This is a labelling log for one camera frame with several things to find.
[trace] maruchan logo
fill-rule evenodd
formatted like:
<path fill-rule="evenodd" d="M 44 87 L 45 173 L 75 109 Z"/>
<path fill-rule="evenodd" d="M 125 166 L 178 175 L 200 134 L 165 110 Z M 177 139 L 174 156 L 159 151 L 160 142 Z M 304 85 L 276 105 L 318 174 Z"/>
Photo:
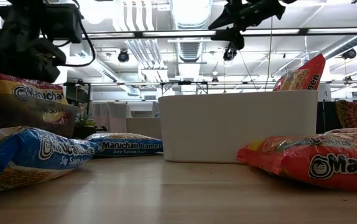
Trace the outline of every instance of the maruchan logo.
<path fill-rule="evenodd" d="M 54 138 L 42 137 L 40 141 L 39 159 L 50 159 L 54 153 L 63 154 L 66 156 L 92 156 L 95 149 L 89 147 L 84 149 L 81 146 L 71 145 L 69 142 L 62 142 Z"/>
<path fill-rule="evenodd" d="M 347 158 L 343 154 L 329 153 L 326 156 L 315 155 L 308 168 L 308 176 L 316 180 L 326 180 L 333 174 L 356 174 L 357 159 Z"/>
<path fill-rule="evenodd" d="M 97 152 L 104 152 L 106 149 L 162 149 L 162 144 L 154 143 L 154 142 L 109 142 L 109 141 L 102 141 L 98 142 L 98 149 Z"/>
<path fill-rule="evenodd" d="M 17 86 L 13 89 L 18 99 L 27 101 L 30 96 L 43 100 L 58 101 L 64 99 L 63 93 L 56 93 L 55 91 L 39 91 L 30 86 Z"/>

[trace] maruchan ramen package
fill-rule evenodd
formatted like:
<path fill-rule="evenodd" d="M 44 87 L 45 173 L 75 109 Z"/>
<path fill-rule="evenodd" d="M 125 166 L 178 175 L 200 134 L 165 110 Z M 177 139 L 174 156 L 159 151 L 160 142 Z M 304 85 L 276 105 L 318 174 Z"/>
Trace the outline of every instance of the maruchan ramen package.
<path fill-rule="evenodd" d="M 96 133 L 86 140 L 98 145 L 96 156 L 149 156 L 163 151 L 159 139 L 130 133 Z"/>
<path fill-rule="evenodd" d="M 273 91 L 317 90 L 324 68 L 325 58 L 317 55 L 296 71 L 281 76 Z"/>
<path fill-rule="evenodd" d="M 331 134 L 331 133 L 357 133 L 357 128 L 335 129 L 332 131 L 327 131 L 325 134 Z"/>
<path fill-rule="evenodd" d="M 36 128 L 0 129 L 0 191 L 65 175 L 89 161 L 96 148 Z"/>
<path fill-rule="evenodd" d="M 68 104 L 61 86 L 37 80 L 26 80 L 23 78 L 12 77 L 2 73 L 0 73 L 0 94 L 15 95 L 23 102 L 27 101 L 28 97 L 32 96 L 65 105 Z M 45 110 L 43 119 L 48 123 L 63 124 L 66 122 L 67 115 L 62 111 Z"/>
<path fill-rule="evenodd" d="M 242 148 L 238 160 L 313 185 L 357 191 L 357 132 L 270 137 Z"/>

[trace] table surface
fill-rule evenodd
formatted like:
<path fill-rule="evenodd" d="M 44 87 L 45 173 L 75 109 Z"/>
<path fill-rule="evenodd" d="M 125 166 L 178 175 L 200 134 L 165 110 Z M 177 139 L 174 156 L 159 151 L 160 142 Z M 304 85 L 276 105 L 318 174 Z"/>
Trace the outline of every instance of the table surface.
<path fill-rule="evenodd" d="M 230 164 L 162 156 L 93 159 L 71 174 L 0 193 L 0 223 L 357 223 L 357 193 Z"/>

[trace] white plastic bin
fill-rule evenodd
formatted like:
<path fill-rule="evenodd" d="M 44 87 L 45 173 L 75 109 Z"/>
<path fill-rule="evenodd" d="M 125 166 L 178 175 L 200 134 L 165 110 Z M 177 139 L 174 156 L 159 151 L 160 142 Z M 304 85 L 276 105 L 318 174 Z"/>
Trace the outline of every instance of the white plastic bin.
<path fill-rule="evenodd" d="M 159 98 L 165 160 L 236 163 L 253 140 L 315 134 L 317 100 L 314 90 Z"/>

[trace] ceiling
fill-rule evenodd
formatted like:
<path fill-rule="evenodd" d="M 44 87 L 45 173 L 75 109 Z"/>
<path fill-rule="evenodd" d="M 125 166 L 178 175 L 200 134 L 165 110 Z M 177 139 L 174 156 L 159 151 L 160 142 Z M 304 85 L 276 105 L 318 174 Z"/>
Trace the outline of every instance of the ceiling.
<path fill-rule="evenodd" d="M 211 8 L 211 18 L 209 23 L 213 22 L 222 12 L 226 1 L 213 1 Z M 298 0 L 289 5 L 281 20 L 276 17 L 272 19 L 272 28 L 302 28 L 302 27 L 357 27 L 357 3 L 351 4 L 349 0 Z M 84 21 L 84 26 L 87 32 L 115 32 L 113 20 L 111 17 L 114 13 L 112 8 L 97 6 L 98 2 L 94 1 L 91 4 L 82 6 L 86 8 L 87 14 L 98 14 L 104 17 L 103 22 L 99 24 L 90 24 Z M 169 10 L 168 0 L 153 0 L 152 1 L 152 23 L 156 30 L 173 30 L 172 19 Z M 257 28 L 270 29 L 271 20 L 263 21 Z M 240 82 L 249 78 L 249 73 L 254 81 L 266 81 L 269 77 L 270 81 L 275 78 L 271 74 L 281 75 L 277 73 L 280 68 L 288 62 L 293 61 L 302 52 L 310 52 L 311 57 L 315 53 L 327 48 L 336 41 L 342 39 L 344 36 L 340 35 L 313 35 L 308 37 L 245 37 L 245 48 L 239 52 L 234 58 L 232 64 L 225 64 L 223 62 L 223 51 L 227 45 L 226 42 L 205 42 L 203 54 L 197 61 L 200 62 L 200 68 L 196 80 L 211 81 L 213 77 L 212 72 L 218 72 L 217 77 L 221 82 Z M 169 80 L 177 81 L 181 79 L 177 62 L 177 49 L 174 43 L 168 43 L 168 39 L 157 39 L 160 54 L 167 66 L 167 75 Z M 129 51 L 130 60 L 126 63 L 118 61 L 118 53 L 120 49 L 126 49 L 127 46 L 124 40 L 94 40 L 93 45 L 97 50 L 98 60 L 102 61 L 107 69 L 113 71 L 121 82 L 141 82 L 141 76 L 138 74 L 139 63 L 136 58 Z M 70 47 L 70 58 L 78 57 L 85 48 L 83 44 L 72 45 Z M 268 61 L 269 52 L 271 49 L 270 61 Z M 301 60 L 294 60 L 288 65 L 287 69 L 297 68 Z M 357 57 L 346 61 L 342 58 L 333 58 L 328 61 L 330 66 L 330 75 L 323 76 L 323 80 L 342 80 L 346 74 L 357 72 Z M 68 78 L 82 78 L 88 82 L 109 82 L 103 78 L 93 67 L 69 69 Z M 332 86 L 332 88 L 342 88 L 343 85 Z M 254 88 L 249 86 L 236 85 L 219 85 L 211 86 L 216 89 L 230 89 L 230 88 Z M 156 91 L 157 88 L 148 88 L 147 91 Z M 180 91 L 179 87 L 174 87 L 174 91 Z M 93 91 L 103 93 L 110 93 L 108 96 L 111 100 L 119 100 L 114 96 L 114 92 L 124 91 L 116 86 L 95 86 Z"/>

